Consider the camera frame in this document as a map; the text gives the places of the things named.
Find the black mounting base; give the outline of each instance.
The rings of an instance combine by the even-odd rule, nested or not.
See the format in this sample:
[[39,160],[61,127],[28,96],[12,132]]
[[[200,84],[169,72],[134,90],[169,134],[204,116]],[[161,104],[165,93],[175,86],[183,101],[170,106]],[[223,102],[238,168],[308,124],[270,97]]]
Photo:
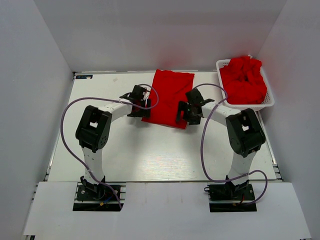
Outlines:
[[226,188],[225,184],[211,184],[208,185],[204,191],[210,195],[210,200],[214,202],[229,200],[241,201],[242,199],[245,201],[255,200],[255,193],[251,184],[248,184],[247,187],[242,188],[233,194]]
[[210,213],[256,212],[255,203],[246,205],[246,202],[255,200],[254,189],[251,184],[232,193],[226,184],[211,184],[204,188],[210,196]]
[[[78,191],[76,193],[76,199],[78,201],[86,202],[86,201],[105,201],[112,196],[110,201],[117,201],[116,196],[113,194],[110,188],[107,186],[104,187],[104,194],[102,196],[97,196],[97,194],[89,189],[85,188],[83,185],[78,186]],[[120,198],[121,186],[120,185],[111,185],[111,187],[117,191],[117,196]]]

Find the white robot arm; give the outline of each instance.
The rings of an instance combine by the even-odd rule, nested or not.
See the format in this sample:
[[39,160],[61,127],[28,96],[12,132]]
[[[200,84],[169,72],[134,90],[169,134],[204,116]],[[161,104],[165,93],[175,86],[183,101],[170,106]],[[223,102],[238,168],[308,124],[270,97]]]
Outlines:
[[245,189],[249,184],[248,173],[252,161],[265,143],[266,137],[260,126],[255,112],[232,109],[218,105],[212,99],[204,100],[198,89],[186,93],[187,102],[180,101],[176,121],[182,118],[190,125],[200,124],[201,118],[209,118],[227,127],[229,143],[234,151],[230,171],[226,175],[226,189],[231,196],[237,191]]
[[87,106],[77,127],[75,137],[79,140],[88,169],[80,178],[82,185],[97,199],[104,194],[104,186],[96,182],[90,175],[93,173],[100,182],[105,182],[102,169],[102,149],[106,145],[111,123],[122,116],[149,117],[149,109],[140,109],[132,104],[149,108],[150,99],[145,99],[147,90],[135,85],[132,92],[121,96],[121,102],[110,103],[101,107]]

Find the white table surface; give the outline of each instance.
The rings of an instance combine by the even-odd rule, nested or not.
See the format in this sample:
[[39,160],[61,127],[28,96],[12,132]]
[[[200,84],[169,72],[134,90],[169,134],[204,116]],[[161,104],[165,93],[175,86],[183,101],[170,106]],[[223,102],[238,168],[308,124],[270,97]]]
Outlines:
[[[216,72],[194,72],[193,86],[219,84]],[[69,101],[82,97],[119,99],[136,84],[152,84],[155,72],[94,74],[92,79],[75,79]],[[213,86],[199,88],[204,99],[222,99]],[[70,148],[83,159],[75,132],[86,106],[103,106],[106,102],[84,100],[73,105],[65,116],[64,135]],[[122,117],[111,124],[109,139],[103,149],[102,168],[108,182],[206,181],[200,161],[200,139],[205,120],[186,130],[142,122],[140,118]],[[224,179],[230,170],[233,150],[227,128],[211,121],[204,142],[205,166],[213,179]],[[272,156],[266,144],[256,154],[251,171],[260,169],[269,179],[276,179]],[[79,182],[85,168],[65,149],[59,137],[49,182]],[[253,174],[251,180],[262,180]]]

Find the red cloth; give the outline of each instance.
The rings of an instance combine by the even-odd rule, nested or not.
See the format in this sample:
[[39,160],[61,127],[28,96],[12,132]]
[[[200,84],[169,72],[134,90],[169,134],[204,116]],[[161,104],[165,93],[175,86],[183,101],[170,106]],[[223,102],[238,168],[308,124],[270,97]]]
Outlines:
[[228,66],[220,68],[223,88],[230,104],[261,104],[267,87],[260,74],[261,61],[249,56],[232,58]]
[[[194,83],[193,73],[156,70],[152,87],[159,95],[159,103],[150,110],[150,117],[144,117],[142,121],[152,124],[163,124],[171,127],[185,129],[187,122],[176,122],[179,101],[187,101],[186,92],[191,91]],[[157,102],[157,96],[153,90],[149,98],[151,105]]]

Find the white basket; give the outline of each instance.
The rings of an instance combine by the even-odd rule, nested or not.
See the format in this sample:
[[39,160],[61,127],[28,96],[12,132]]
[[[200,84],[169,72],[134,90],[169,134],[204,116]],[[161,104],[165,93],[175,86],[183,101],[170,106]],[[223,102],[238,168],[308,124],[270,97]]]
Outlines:
[[[225,60],[219,60],[216,62],[216,70],[218,72],[218,77],[219,77],[219,82],[220,82],[220,86],[221,87],[224,87],[223,83],[222,83],[222,79],[221,79],[221,74],[220,74],[220,69],[223,68],[224,66],[228,65],[230,62],[230,59],[225,59]],[[260,73],[263,77],[263,80],[264,80],[264,83],[266,85],[266,95],[265,95],[265,98],[263,100],[263,102],[261,104],[243,104],[243,105],[240,105],[240,104],[230,104],[228,103],[228,100],[224,101],[224,105],[227,106],[227,107],[230,107],[230,108],[233,108],[233,109],[239,109],[239,110],[244,110],[244,109],[253,109],[254,111],[259,111],[265,107],[271,107],[275,104],[275,99],[274,99],[274,96],[272,95],[272,92],[271,92],[271,88],[270,88],[270,85],[268,83],[268,79],[265,75],[265,72],[264,70],[261,68],[260,70]],[[222,96],[223,98],[226,97],[225,95],[225,92],[222,91]]]

